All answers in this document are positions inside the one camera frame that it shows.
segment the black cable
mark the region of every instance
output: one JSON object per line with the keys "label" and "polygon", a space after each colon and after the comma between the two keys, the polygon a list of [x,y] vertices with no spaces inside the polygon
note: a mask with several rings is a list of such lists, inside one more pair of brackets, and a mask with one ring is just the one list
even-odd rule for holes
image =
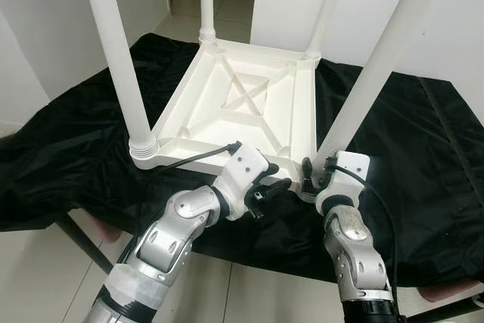
{"label": "black cable", "polygon": [[393,269],[392,269],[392,295],[393,295],[393,299],[394,299],[394,303],[395,303],[395,310],[396,310],[396,313],[398,315],[400,315],[400,311],[399,311],[399,300],[398,300],[398,297],[397,297],[397,290],[396,290],[396,283],[397,283],[397,277],[396,277],[396,274],[397,274],[397,259],[398,259],[398,244],[397,244],[397,238],[396,238],[396,227],[395,227],[395,221],[393,221],[393,217],[390,213],[390,210],[388,208],[388,205],[386,204],[385,200],[383,199],[383,197],[380,196],[380,194],[378,193],[378,191],[368,182],[366,182],[362,177],[360,177],[359,175],[341,167],[341,166],[337,166],[337,165],[331,165],[329,167],[327,167],[327,169],[331,170],[331,169],[335,169],[335,170],[339,170],[340,172],[343,172],[347,175],[349,175],[350,177],[353,177],[354,179],[356,179],[358,182],[362,183],[369,191],[371,191],[371,193],[373,193],[375,195],[375,197],[378,199],[378,201],[380,202],[380,204],[382,205],[383,207],[383,210],[385,211],[385,214],[386,216],[388,217],[388,220],[390,222],[390,228],[392,229],[392,236],[393,236],[393,250],[392,250],[392,261],[393,261]]}
{"label": "black cable", "polygon": [[[221,147],[219,149],[215,149],[214,151],[208,151],[206,153],[203,153],[203,154],[198,154],[198,155],[194,155],[193,157],[189,157],[189,158],[186,158],[186,159],[183,159],[183,160],[179,160],[178,162],[175,162],[173,164],[169,164],[168,166],[163,166],[163,167],[160,167],[157,172],[155,172],[153,175],[150,176],[150,178],[147,180],[146,184],[147,186],[149,186],[151,184],[151,182],[156,178],[158,177],[159,175],[171,170],[171,169],[174,169],[174,168],[177,168],[179,166],[183,166],[185,164],[188,164],[190,162],[194,162],[195,160],[200,160],[200,159],[203,159],[203,158],[207,158],[207,157],[212,157],[214,155],[217,155],[217,154],[220,154],[220,153],[223,153],[224,151],[233,151],[235,152],[240,146],[240,143],[237,142],[237,143],[233,143],[233,144],[227,144],[226,146],[224,147]],[[138,199],[138,202],[136,204],[136,226],[135,226],[135,233],[133,234],[133,239],[131,239],[130,241],[130,245],[131,247],[129,248],[129,252],[126,254],[126,257],[124,259],[124,262],[126,262],[126,260],[128,259],[128,256],[131,255],[131,253],[135,250],[136,248],[136,245],[138,243],[138,239],[141,235],[141,230],[142,230],[142,226],[141,226],[141,214],[142,214],[142,210],[143,210],[143,199],[142,198],[139,198]]]}

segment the white tape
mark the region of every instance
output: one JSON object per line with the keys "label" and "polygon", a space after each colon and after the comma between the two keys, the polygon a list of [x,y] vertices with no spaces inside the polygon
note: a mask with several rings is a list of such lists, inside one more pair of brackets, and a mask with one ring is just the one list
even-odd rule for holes
{"label": "white tape", "polygon": [[169,289],[160,281],[149,278],[126,264],[116,264],[107,276],[104,286],[110,292],[111,298],[121,306],[137,301],[156,310],[163,303]]}

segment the stool leg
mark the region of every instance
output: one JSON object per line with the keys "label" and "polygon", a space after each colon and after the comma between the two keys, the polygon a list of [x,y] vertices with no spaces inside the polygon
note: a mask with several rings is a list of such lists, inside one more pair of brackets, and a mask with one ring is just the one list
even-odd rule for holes
{"label": "stool leg", "polygon": [[69,215],[66,214],[58,219],[56,223],[106,274],[110,273],[113,264]]}

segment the pink object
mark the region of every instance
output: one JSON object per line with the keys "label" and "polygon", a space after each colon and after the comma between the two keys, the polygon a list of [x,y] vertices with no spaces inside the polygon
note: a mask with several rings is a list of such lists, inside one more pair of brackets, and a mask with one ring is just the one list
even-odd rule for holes
{"label": "pink object", "polygon": [[88,213],[88,216],[91,217],[93,223],[98,228],[99,233],[101,234],[101,239],[102,239],[103,242],[107,242],[108,244],[112,244],[123,233],[123,231],[119,230],[118,228],[113,227],[111,225],[108,225],[106,222],[103,222],[100,219],[96,219],[95,217],[89,215],[89,213]]}
{"label": "pink object", "polygon": [[434,303],[452,297],[455,294],[462,293],[467,289],[475,287],[478,283],[478,281],[466,280],[449,284],[434,285],[432,287],[418,287],[417,290],[426,301]]}

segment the black fabric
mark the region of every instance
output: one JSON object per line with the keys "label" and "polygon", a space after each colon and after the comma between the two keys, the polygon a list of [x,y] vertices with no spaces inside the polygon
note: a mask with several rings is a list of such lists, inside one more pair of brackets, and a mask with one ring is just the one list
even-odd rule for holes
{"label": "black fabric", "polygon": [[[151,125],[198,45],[148,34],[132,57]],[[316,75],[321,143],[360,67],[322,60]],[[211,175],[137,169],[107,70],[40,110],[0,148],[0,230],[44,228],[72,208],[133,232],[136,203],[144,223],[170,195],[211,183]],[[484,130],[451,83],[394,73],[354,137],[350,151],[371,156],[368,181],[387,200],[399,239],[399,283],[424,286],[484,280]],[[147,185],[147,180],[154,182]],[[360,210],[392,271],[387,217],[369,192]],[[194,250],[249,266],[334,280],[323,247],[322,217],[289,191],[248,214],[208,228]]]}

